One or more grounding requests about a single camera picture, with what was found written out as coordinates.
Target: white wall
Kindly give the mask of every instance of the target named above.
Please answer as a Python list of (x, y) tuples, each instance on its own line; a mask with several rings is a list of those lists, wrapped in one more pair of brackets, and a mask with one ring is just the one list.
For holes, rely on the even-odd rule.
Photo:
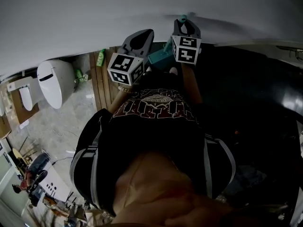
[(119, 45), (141, 29), (165, 41), (189, 12), (203, 42), (303, 42), (303, 0), (0, 0), (0, 8), (0, 75)]

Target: white toilet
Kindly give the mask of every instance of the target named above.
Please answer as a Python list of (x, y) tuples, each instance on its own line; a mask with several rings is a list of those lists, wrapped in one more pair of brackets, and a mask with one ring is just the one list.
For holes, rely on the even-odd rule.
[(22, 78), (9, 83), (7, 88), (9, 92), (19, 89), (22, 103), (28, 111), (31, 111), (34, 105), (43, 99), (43, 93), (37, 78)]
[(37, 76), (44, 97), (55, 109), (59, 109), (75, 90), (75, 73), (68, 62), (44, 61), (38, 66)]

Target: marble floor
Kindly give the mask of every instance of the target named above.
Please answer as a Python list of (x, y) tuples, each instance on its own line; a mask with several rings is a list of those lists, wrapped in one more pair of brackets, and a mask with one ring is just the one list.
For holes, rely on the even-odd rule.
[[(89, 71), (89, 55), (72, 57), (73, 67), (83, 73)], [(60, 109), (52, 108), (46, 100), (38, 103), (40, 111), (29, 119), (29, 124), (23, 129), (18, 124), (12, 125), (8, 139), (12, 147), (20, 149), (26, 137), (27, 140), (20, 153), (24, 154), (31, 148), (45, 149), (51, 156), (51, 161), (73, 157), (78, 138), (88, 122), (97, 111), (91, 80), (79, 83), (75, 92)], [(59, 176), (74, 192), (77, 203), (83, 203), (83, 198), (74, 189), (69, 176), (71, 158), (60, 160), (54, 168)]]

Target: person in background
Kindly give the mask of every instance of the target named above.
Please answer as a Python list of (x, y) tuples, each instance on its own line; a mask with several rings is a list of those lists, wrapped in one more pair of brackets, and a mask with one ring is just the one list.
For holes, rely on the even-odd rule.
[(43, 170), (46, 164), (50, 161), (50, 156), (45, 150), (42, 150), (42, 154), (39, 155), (29, 166), (25, 172), (24, 180), (20, 185), (13, 184), (12, 187), (15, 193), (29, 190), (36, 181), (37, 175), (41, 175), (39, 182), (43, 181), (47, 176), (47, 171)]

